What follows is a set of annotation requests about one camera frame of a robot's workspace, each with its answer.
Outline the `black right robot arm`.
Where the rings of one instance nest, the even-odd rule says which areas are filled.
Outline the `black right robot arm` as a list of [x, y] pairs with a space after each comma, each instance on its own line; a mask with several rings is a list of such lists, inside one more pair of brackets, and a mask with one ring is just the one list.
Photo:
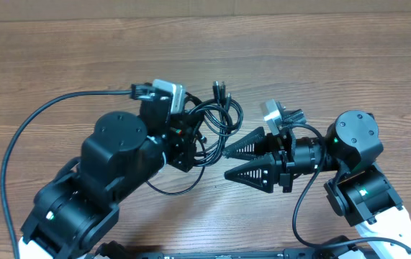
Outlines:
[[294, 235], [308, 247], [310, 258], [411, 258], [411, 219], [402, 198], [377, 165], [384, 146], [374, 115], [358, 110], [342, 113], [326, 135], [307, 124], [302, 110], [269, 112], [262, 127], [226, 147], [227, 158], [244, 164], [225, 178], [266, 193], [275, 185], [285, 193], [301, 175], [335, 176], [324, 188], [333, 211], [356, 229], [359, 238], [340, 236], [322, 244]]

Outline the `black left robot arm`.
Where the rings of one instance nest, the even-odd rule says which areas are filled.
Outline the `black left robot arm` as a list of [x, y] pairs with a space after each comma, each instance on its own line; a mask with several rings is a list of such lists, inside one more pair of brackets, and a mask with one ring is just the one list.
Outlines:
[[170, 113], [161, 100], [144, 101], [140, 114], [100, 117], [56, 177], [38, 191], [21, 227], [23, 258], [80, 258], [119, 220], [119, 203], [166, 165], [196, 166], [197, 127], [203, 115]]

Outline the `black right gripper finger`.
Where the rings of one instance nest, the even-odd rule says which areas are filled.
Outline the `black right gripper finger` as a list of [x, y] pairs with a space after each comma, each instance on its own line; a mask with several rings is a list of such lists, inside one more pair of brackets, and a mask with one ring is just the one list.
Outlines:
[[281, 160], [274, 155], [264, 155], [226, 171], [224, 177], [270, 194], [278, 183], [280, 171]]
[[227, 146], [222, 154], [226, 158], [239, 160], [253, 160], [266, 153], [264, 141], [266, 139], [263, 127], [258, 127], [233, 144]]

